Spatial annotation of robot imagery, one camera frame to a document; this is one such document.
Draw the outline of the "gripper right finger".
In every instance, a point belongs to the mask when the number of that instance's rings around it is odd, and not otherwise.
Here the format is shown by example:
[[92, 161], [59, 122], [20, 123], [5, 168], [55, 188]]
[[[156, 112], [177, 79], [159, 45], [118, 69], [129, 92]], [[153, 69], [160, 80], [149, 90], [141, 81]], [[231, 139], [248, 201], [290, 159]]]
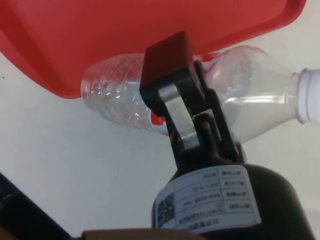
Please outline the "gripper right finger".
[[196, 60], [194, 67], [204, 91], [203, 112], [196, 117], [196, 123], [199, 126], [200, 136], [205, 141], [208, 156], [215, 163], [245, 163], [247, 157], [242, 145], [234, 140], [218, 95], [215, 90], [208, 87], [205, 81], [203, 64]]

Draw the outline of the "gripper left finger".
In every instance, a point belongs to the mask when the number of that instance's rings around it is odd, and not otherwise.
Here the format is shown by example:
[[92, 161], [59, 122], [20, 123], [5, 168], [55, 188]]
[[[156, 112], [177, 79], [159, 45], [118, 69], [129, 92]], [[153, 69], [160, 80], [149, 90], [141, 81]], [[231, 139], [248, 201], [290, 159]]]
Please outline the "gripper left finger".
[[205, 106], [205, 93], [196, 70], [192, 45], [185, 31], [151, 46], [144, 54], [139, 92], [146, 106], [165, 119], [178, 171], [205, 165], [195, 116]]

